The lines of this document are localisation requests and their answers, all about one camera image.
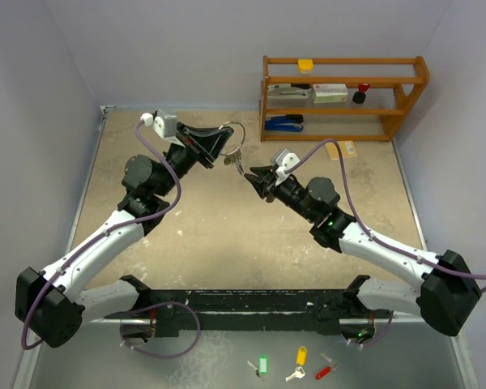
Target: metal ring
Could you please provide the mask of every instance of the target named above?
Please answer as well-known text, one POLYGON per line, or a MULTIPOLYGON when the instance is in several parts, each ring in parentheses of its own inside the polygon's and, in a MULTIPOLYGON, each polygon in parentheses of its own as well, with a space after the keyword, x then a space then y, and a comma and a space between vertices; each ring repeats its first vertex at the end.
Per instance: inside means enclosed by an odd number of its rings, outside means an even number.
POLYGON ((221 126, 218 127, 218 130, 223 130, 223 128, 225 128, 229 124, 237 124, 239 127, 241 127, 241 129, 243 130, 243 139, 241 140, 240 144, 238 144, 237 147, 234 150, 232 150, 231 152, 224 153, 224 154, 221 152, 220 153, 221 156, 231 156, 232 154, 235 154, 236 152, 238 152, 241 149, 241 146, 243 146, 243 143, 245 142, 246 130, 245 130, 245 127, 239 122, 234 122, 234 121, 225 122, 224 124, 222 124, 221 126))

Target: wall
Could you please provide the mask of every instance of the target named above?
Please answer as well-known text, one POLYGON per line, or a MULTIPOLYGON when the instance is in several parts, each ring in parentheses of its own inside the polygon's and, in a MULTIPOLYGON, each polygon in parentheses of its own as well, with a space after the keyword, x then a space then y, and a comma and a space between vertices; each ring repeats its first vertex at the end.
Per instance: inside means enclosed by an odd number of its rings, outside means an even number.
POLYGON ((20 355, 16 277, 62 255, 99 120, 49 8, 0 0, 0 388, 20 355))
MULTIPOLYGON (((424 57, 432 81, 396 140, 428 247, 486 273, 486 0, 454 0, 424 57)), ((486 295, 465 329, 486 388, 486 295)))
POLYGON ((257 108, 264 54, 419 55, 450 3, 46 1, 100 103, 139 108, 257 108))

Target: wire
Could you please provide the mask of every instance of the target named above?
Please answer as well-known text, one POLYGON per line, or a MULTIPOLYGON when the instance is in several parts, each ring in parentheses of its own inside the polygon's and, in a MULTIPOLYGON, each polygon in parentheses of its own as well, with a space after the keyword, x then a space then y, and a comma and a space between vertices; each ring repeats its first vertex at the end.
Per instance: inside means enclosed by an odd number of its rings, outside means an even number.
MULTIPOLYGON (((486 274, 471 274, 471 273, 464 273, 462 271, 455 271, 455 270, 450 270, 447 269, 446 267, 443 267, 441 265, 437 265, 433 262, 428 261, 427 259, 421 258, 420 256, 413 254, 411 252, 399 249, 396 246, 392 246, 389 243, 386 243, 377 237, 375 237, 371 231, 367 228, 367 226, 364 224, 360 216, 358 215, 358 212, 356 211, 355 205, 352 202, 351 199, 351 194, 349 192, 349 185, 347 183, 347 176, 346 176, 346 169, 343 163, 343 155, 342 155, 342 149, 340 148, 339 143, 334 140, 334 139, 325 139, 321 141, 317 146, 315 146, 308 154, 306 154, 298 164, 293 166, 291 169, 288 169, 285 171, 285 173, 293 173, 295 170, 299 169, 319 148, 324 146, 326 143, 333 143, 337 147, 337 152, 339 153, 339 159, 340 159, 340 169, 342 171, 342 180, 343 180, 343 188, 344 191, 346 192, 346 198, 347 202, 349 203, 349 207, 351 208, 352 214, 354 215, 356 222, 358 225, 362 228, 364 233, 374 242, 376 242, 378 245, 385 247, 388 250, 394 251, 395 253, 404 255, 410 259, 415 259, 419 263, 424 263, 425 265, 428 265, 434 269, 437 269, 438 271, 441 271, 443 273, 449 274, 451 276, 457 276, 457 277, 462 277, 462 278, 469 278, 473 280, 486 280, 486 274)), ((482 292, 486 291, 486 286, 481 289, 482 292)))
POLYGON ((372 346, 373 344, 376 344, 377 342, 380 341, 381 338, 383 338, 386 333, 389 331, 389 328, 390 328, 390 325, 392 324, 392 319, 394 318, 394 312, 391 311, 390 312, 390 316, 389 316, 389 320, 387 320, 387 324, 385 327, 383 327, 382 329, 382 332, 380 332, 378 334, 377 337, 375 337, 373 340, 371 340, 370 342, 368 343, 357 343, 357 342, 351 342, 350 340, 347 340, 347 344, 353 344, 355 345, 356 347, 369 347, 369 346, 372 346))
MULTIPOLYGON (((166 207, 165 209, 163 209, 163 210, 161 210, 159 212, 156 212, 153 215, 139 217, 138 219, 128 220, 128 221, 125 221, 125 222, 122 222, 122 223, 119 223, 119 224, 115 224, 112 227, 110 227, 109 229, 106 229, 105 232, 98 233, 92 239, 90 239, 88 242, 84 243, 81 247, 79 247, 61 265, 61 273, 63 273, 63 271, 65 271, 65 269, 67 269, 77 258, 79 258, 79 256, 83 252, 85 252, 86 250, 88 250, 90 247, 92 247, 93 245, 95 245, 99 240, 101 240, 103 237, 109 235, 110 233, 112 233, 116 229, 119 229, 121 227, 126 227, 127 225, 130 225, 130 224, 143 223, 144 221, 148 221, 148 220, 152 220, 152 219, 156 219, 158 217, 161 217, 161 216, 165 215, 166 213, 168 213, 169 211, 171 211, 173 208, 175 208, 176 205, 178 204, 178 202, 180 201, 180 198, 181 198, 180 179, 178 178, 177 174, 174 172, 174 170, 171 167, 171 165, 166 161, 165 157, 163 155, 161 155, 157 150, 155 150, 153 148, 153 146, 150 145, 149 142, 142 136, 142 134, 140 134, 140 127, 142 126, 142 124, 144 124, 144 121, 141 120, 139 123, 137 123, 135 125, 135 127, 134 127, 135 136, 137 138, 139 138, 140 142, 142 142, 142 144, 144 146, 146 146, 146 148, 151 153, 153 153, 153 155, 156 156, 156 158, 160 161, 160 163, 166 168, 166 170, 168 171, 169 175, 171 175, 171 177, 173 178, 173 181, 175 183, 175 186, 177 187, 177 197, 169 205, 169 207, 166 207)), ((41 288, 40 292, 38 293, 38 295, 34 299, 34 302, 32 303, 31 308, 29 309, 29 311, 27 313, 27 316, 25 317, 25 321, 23 322, 23 328, 22 328, 22 337, 21 337, 21 341, 20 341, 20 343, 22 345, 22 348, 24 350, 32 350, 33 348, 37 347, 38 345, 40 345, 43 342, 43 340, 40 339, 40 340, 36 341, 33 344, 27 344, 28 329, 29 329, 29 327, 31 325, 32 317, 34 316, 34 313, 36 312, 36 309, 38 308, 38 305, 40 304, 41 300, 43 299, 43 297, 45 296, 45 294, 47 293, 47 291, 49 290, 49 288, 60 277, 61 273, 57 271, 57 272, 55 272, 47 280, 47 282, 45 283, 45 285, 43 285, 43 287, 41 288)))
POLYGON ((168 302, 160 302, 160 303, 155 304, 153 306, 147 306, 145 308, 141 308, 140 310, 131 310, 131 311, 126 312, 126 313, 128 313, 128 314, 140 314, 141 312, 145 312, 147 310, 155 310, 156 308, 160 308, 161 306, 168 306, 168 305, 180 306, 181 308, 185 308, 186 310, 188 310, 193 315, 194 321, 196 322, 196 336, 194 337, 193 343, 191 343, 188 348, 186 348, 184 351, 180 351, 179 353, 171 354, 171 355, 152 353, 150 351, 142 350, 140 348, 136 348, 135 346, 133 346, 128 341, 128 339, 122 334, 121 328, 119 328, 119 333, 121 335, 121 340, 122 340, 121 345, 124 345, 127 348, 135 351, 136 353, 142 354, 146 357, 152 357, 152 358, 157 358, 157 359, 178 358, 178 357, 181 357, 182 355, 187 354, 189 351, 191 351, 193 349, 193 347, 198 343, 198 339, 200 339, 200 334, 202 333, 202 328, 200 326, 200 319, 198 318, 198 315, 196 314, 196 312, 193 311, 193 309, 190 306, 187 306, 186 304, 182 304, 181 302, 178 302, 178 301, 168 301, 168 302))

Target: yellow box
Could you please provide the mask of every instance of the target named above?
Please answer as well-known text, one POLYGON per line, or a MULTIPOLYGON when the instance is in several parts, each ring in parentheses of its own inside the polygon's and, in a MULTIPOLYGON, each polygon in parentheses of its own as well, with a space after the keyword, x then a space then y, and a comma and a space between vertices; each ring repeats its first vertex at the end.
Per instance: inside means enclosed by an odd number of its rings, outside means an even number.
POLYGON ((308 74, 313 70, 313 59, 298 59, 299 73, 308 74))

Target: floor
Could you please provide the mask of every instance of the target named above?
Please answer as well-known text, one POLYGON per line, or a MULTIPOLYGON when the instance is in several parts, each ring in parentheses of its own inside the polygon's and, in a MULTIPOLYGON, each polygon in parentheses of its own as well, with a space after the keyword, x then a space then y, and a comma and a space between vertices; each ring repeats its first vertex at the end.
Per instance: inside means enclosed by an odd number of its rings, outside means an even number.
MULTIPOLYGON (((121 180, 126 161, 136 154, 148 154, 133 134, 141 113, 114 110, 108 116, 75 246, 109 217, 125 194, 121 180)), ((242 122, 247 130, 242 149, 247 170, 268 165, 280 149, 303 156, 315 144, 261 143, 254 111, 184 111, 178 117, 191 126, 242 122)), ((158 150, 168 149, 168 143, 148 129, 143 133, 158 150)), ((239 136, 236 133, 228 147, 239 136)), ((358 157, 346 159, 346 166, 352 198, 365 223, 420 247, 392 144, 361 142, 356 149, 358 157)), ((345 198, 339 164, 330 161, 324 149, 296 175, 304 184, 312 177, 330 177, 345 198)), ((222 160, 210 170, 194 166, 182 179, 182 186, 177 207, 151 234, 110 263, 89 287, 112 283, 126 274, 137 276, 153 289, 339 289, 358 274, 394 279, 361 259, 321 248, 309 234, 309 223, 278 201, 261 200, 236 168, 225 166, 222 160)), ((349 212, 345 199, 339 205, 349 212)))

